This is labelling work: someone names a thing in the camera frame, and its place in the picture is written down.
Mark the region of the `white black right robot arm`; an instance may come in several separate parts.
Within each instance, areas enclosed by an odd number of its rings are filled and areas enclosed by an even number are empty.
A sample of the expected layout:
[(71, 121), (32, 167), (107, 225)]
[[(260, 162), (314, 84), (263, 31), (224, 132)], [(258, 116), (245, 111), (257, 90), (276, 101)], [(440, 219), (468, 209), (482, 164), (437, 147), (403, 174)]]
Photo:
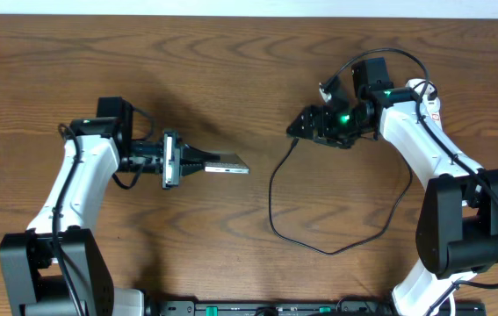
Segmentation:
[(287, 127), (296, 141), (348, 149), (371, 134), (394, 146), (424, 189), (415, 231), (418, 261), (391, 293), (396, 315), (435, 315), (461, 286), (498, 263), (498, 169), (485, 169), (444, 133), (437, 89), (428, 78), (403, 87), (383, 58), (349, 62), (356, 105), (338, 76), (320, 87)]

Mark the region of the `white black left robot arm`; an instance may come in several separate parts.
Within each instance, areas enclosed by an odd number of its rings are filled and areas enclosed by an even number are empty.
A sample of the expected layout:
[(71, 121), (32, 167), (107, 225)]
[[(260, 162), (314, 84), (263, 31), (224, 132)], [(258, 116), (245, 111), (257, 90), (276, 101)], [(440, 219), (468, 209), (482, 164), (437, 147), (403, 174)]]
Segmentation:
[(157, 142), (133, 137), (138, 108), (101, 97), (93, 118), (60, 124), (64, 157), (46, 203), (23, 233), (0, 243), (0, 265), (14, 315), (155, 315), (144, 291), (114, 286), (94, 231), (106, 187), (132, 189), (144, 173), (165, 190), (200, 171), (218, 154), (191, 147), (178, 133)]

